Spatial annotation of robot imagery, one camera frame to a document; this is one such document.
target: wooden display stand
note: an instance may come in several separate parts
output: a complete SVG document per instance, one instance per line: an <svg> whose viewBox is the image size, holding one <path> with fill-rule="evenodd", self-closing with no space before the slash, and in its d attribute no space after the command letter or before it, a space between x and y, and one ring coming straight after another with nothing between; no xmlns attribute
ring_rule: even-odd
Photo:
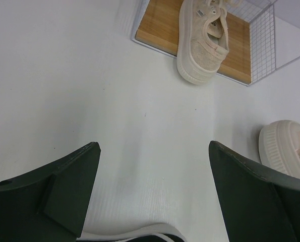
<svg viewBox="0 0 300 242"><path fill-rule="evenodd" d="M176 55L179 11L183 0L150 0L135 39ZM229 54L219 73L245 84L251 83L250 24L228 13Z"/></svg>

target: white surface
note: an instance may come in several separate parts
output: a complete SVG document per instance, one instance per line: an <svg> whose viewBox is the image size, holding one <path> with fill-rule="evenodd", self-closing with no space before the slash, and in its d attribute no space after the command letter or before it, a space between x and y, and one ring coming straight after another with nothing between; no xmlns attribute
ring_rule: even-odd
<svg viewBox="0 0 300 242"><path fill-rule="evenodd" d="M0 180L97 141L87 232L167 222L227 241L208 160L214 86L130 41L137 2L0 1Z"/></svg>
<svg viewBox="0 0 300 242"><path fill-rule="evenodd" d="M275 3L275 16L300 28L300 0L278 0Z"/></svg>
<svg viewBox="0 0 300 242"><path fill-rule="evenodd" d="M277 17L275 27L276 67L279 68L300 56L300 29Z"/></svg>

